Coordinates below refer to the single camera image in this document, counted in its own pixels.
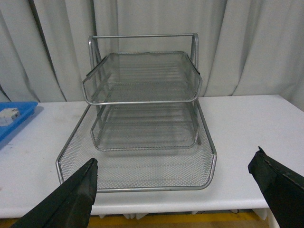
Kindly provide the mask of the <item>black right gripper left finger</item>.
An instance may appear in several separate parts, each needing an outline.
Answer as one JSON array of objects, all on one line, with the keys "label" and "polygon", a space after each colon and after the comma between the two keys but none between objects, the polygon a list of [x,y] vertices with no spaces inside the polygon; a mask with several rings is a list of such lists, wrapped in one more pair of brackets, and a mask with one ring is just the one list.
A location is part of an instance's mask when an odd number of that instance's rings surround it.
[{"label": "black right gripper left finger", "polygon": [[12,228],[86,228],[97,193],[97,159],[91,158]]}]

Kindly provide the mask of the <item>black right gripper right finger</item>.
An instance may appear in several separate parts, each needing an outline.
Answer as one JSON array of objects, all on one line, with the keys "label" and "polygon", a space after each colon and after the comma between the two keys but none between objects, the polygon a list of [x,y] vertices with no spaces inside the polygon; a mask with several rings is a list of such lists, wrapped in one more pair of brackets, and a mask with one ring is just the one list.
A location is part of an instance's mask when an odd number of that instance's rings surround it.
[{"label": "black right gripper right finger", "polygon": [[304,177],[269,157],[262,148],[248,165],[281,228],[304,226]]}]

